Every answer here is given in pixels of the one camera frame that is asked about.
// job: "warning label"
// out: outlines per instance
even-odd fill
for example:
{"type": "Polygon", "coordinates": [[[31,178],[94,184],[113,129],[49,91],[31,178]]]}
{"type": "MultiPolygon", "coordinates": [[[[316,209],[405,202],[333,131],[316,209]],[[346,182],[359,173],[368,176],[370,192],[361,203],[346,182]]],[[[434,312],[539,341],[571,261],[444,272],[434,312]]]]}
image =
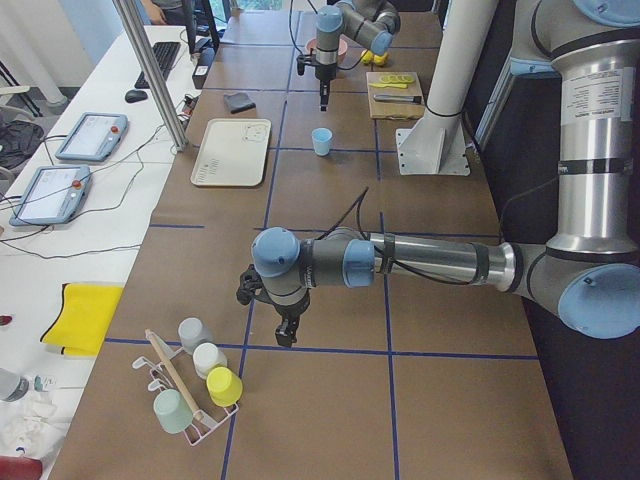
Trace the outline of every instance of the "warning label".
{"type": "Polygon", "coordinates": [[[620,68],[563,81],[561,124],[602,118],[631,121],[634,76],[634,68],[620,68]]]}

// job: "wooden cutting board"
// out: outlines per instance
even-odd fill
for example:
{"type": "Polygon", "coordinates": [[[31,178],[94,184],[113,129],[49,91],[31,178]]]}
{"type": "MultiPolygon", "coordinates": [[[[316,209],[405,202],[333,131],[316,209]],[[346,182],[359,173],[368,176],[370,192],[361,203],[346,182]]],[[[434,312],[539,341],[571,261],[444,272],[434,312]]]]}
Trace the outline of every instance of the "wooden cutting board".
{"type": "Polygon", "coordinates": [[[424,114],[424,97],[422,105],[408,103],[386,103],[376,102],[373,96],[377,93],[385,95],[422,95],[420,80],[416,72],[367,72],[367,92],[369,96],[369,113],[371,118],[386,118],[389,120],[408,120],[422,118],[424,114]],[[380,83],[380,77],[383,75],[411,75],[415,82],[409,84],[407,88],[380,88],[371,86],[372,83],[380,83]]]}

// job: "white table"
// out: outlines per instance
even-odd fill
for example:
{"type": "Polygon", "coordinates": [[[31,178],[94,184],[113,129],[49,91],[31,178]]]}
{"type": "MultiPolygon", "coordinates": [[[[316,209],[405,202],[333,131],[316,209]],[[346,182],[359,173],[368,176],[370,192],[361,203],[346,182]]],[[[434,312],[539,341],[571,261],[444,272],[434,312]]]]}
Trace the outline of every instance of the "white table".
{"type": "MultiPolygon", "coordinates": [[[[181,27],[146,27],[150,42],[179,40],[181,27]]],[[[191,80],[194,66],[190,61],[186,43],[181,41],[176,65],[167,79],[173,104],[178,105],[185,94],[198,95],[191,80]]],[[[129,119],[129,128],[120,145],[105,161],[91,167],[92,171],[112,166],[92,175],[92,187],[81,211],[116,205],[123,196],[132,176],[141,168],[140,160],[128,153],[146,142],[162,119],[149,92],[146,101],[127,104],[126,91],[140,73],[140,66],[131,44],[123,33],[113,43],[103,59],[79,90],[52,131],[53,135],[66,135],[82,113],[123,113],[129,119]]],[[[51,154],[59,141],[50,140],[51,154]]],[[[139,245],[145,235],[149,218],[173,163],[175,147],[165,128],[140,151],[144,169],[138,174],[123,204],[111,211],[93,212],[53,231],[12,242],[12,245],[44,256],[70,255],[87,250],[105,250],[118,246],[139,245]]],[[[28,162],[24,171],[11,186],[7,196],[24,192],[37,167],[50,165],[44,146],[28,162]]],[[[36,227],[15,228],[9,225],[11,211],[0,204],[0,226],[5,229],[1,239],[19,237],[36,227]]],[[[11,314],[11,324],[0,327],[0,366],[33,379],[36,375],[52,375],[58,386],[79,387],[54,390],[45,400],[58,407],[55,417],[71,418],[77,408],[82,387],[93,367],[93,358],[65,358],[59,349],[40,343],[40,336],[55,320],[61,309],[64,283],[110,283],[123,285],[137,255],[137,248],[88,254],[66,259],[44,260],[21,253],[0,244],[0,315],[11,314]]],[[[41,396],[30,391],[24,400],[0,402],[0,428],[3,430],[16,417],[23,416],[29,399],[41,396]]],[[[48,476],[61,442],[60,437],[68,424],[60,424],[56,431],[46,427],[40,435],[40,445],[28,451],[30,456],[43,458],[48,476]]],[[[0,455],[15,455],[18,445],[8,445],[0,438],[0,455]]]]}

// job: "computer mouse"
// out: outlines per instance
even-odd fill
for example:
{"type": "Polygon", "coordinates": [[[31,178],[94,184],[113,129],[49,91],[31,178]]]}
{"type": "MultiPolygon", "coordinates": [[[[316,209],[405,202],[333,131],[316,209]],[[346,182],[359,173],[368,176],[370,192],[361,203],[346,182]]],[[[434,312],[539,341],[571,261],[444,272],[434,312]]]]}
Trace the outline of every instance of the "computer mouse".
{"type": "Polygon", "coordinates": [[[149,95],[144,90],[129,90],[124,95],[124,101],[127,103],[136,103],[149,98],[149,95]]]}

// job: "keyboard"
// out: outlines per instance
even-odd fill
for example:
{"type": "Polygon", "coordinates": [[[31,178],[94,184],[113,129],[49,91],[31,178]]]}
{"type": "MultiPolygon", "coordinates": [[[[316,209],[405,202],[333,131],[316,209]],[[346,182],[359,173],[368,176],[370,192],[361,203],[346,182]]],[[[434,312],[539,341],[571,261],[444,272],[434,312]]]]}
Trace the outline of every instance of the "keyboard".
{"type": "MultiPolygon", "coordinates": [[[[165,80],[173,68],[173,62],[176,61],[178,50],[180,50],[180,42],[157,42],[153,45],[153,54],[158,61],[160,72],[162,72],[162,77],[165,80]]],[[[149,82],[144,78],[144,72],[140,72],[135,88],[149,88],[149,82]]]]}

